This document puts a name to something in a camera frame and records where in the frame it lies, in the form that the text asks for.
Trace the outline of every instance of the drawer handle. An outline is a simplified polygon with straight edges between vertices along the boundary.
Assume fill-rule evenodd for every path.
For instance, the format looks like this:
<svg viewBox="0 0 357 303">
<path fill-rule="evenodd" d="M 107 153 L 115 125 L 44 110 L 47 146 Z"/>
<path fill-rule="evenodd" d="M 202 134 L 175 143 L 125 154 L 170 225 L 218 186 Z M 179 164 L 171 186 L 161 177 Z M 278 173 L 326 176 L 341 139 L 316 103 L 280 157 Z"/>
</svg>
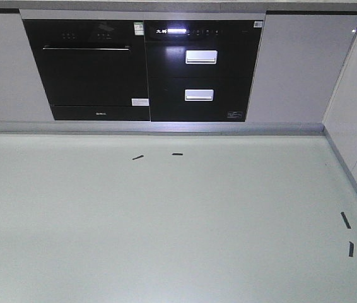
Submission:
<svg viewBox="0 0 357 303">
<path fill-rule="evenodd" d="M 215 59 L 188 59 L 187 58 L 187 64 L 189 63 L 199 63 L 199 64 L 202 64 L 202 63 L 210 63 L 210 64 L 215 64 L 216 63 L 216 60 Z"/>
<path fill-rule="evenodd" d="M 216 64 L 218 51 L 216 50 L 187 50 L 185 52 L 186 64 Z"/>
<path fill-rule="evenodd" d="M 213 101 L 214 90 L 185 90 L 184 101 Z"/>
<path fill-rule="evenodd" d="M 130 51 L 129 48 L 89 48 L 89 47 L 49 47 L 42 48 L 44 51 Z"/>
</svg>

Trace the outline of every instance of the white drawer handle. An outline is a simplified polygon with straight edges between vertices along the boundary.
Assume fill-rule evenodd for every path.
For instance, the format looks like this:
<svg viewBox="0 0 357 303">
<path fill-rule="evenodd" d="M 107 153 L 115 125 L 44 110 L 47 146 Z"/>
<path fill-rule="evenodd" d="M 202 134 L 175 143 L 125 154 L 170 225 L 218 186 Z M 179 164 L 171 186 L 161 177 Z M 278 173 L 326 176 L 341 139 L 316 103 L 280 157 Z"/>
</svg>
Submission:
<svg viewBox="0 0 357 303">
<path fill-rule="evenodd" d="M 214 90 L 185 90 L 185 101 L 213 101 Z"/>
<path fill-rule="evenodd" d="M 216 64 L 218 51 L 216 50 L 186 50 L 186 64 Z"/>
</svg>

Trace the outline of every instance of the black debris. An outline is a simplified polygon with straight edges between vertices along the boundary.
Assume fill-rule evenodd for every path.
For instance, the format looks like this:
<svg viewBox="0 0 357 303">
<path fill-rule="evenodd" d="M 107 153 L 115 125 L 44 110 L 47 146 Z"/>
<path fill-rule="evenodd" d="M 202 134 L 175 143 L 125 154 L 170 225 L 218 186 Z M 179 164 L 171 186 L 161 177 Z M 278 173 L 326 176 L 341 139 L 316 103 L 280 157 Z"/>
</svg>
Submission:
<svg viewBox="0 0 357 303">
<path fill-rule="evenodd" d="M 133 160 L 139 159 L 139 158 L 143 158 L 143 155 L 140 155 L 138 157 L 132 158 Z"/>
<path fill-rule="evenodd" d="M 349 242 L 349 257 L 353 257 L 354 256 L 354 244 L 350 241 Z"/>
<path fill-rule="evenodd" d="M 341 212 L 342 219 L 344 220 L 345 225 L 347 226 L 347 229 L 351 229 L 351 226 L 348 222 L 347 216 L 345 215 L 345 212 Z"/>
</svg>

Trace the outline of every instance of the appliance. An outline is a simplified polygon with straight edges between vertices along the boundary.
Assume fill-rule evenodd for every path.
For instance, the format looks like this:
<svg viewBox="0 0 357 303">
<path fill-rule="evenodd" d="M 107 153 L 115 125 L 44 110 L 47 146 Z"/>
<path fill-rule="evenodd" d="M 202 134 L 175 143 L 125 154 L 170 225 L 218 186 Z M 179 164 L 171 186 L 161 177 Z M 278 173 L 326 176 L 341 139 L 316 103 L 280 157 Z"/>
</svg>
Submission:
<svg viewBox="0 0 357 303">
<path fill-rule="evenodd" d="M 55 120 L 149 120 L 143 22 L 23 22 Z"/>
<path fill-rule="evenodd" d="M 152 121 L 244 121 L 262 20 L 145 21 Z"/>
</svg>

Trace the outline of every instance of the oven handle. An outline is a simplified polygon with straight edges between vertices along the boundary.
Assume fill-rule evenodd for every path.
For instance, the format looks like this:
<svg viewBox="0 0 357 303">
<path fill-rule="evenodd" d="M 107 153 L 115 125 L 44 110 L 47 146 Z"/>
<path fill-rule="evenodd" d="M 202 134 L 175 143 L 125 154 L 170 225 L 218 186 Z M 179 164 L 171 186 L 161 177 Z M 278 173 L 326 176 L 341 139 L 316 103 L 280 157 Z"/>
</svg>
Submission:
<svg viewBox="0 0 357 303">
<path fill-rule="evenodd" d="M 129 48 L 87 48 L 87 47 L 49 47 L 44 46 L 43 51 L 130 51 Z"/>
</svg>

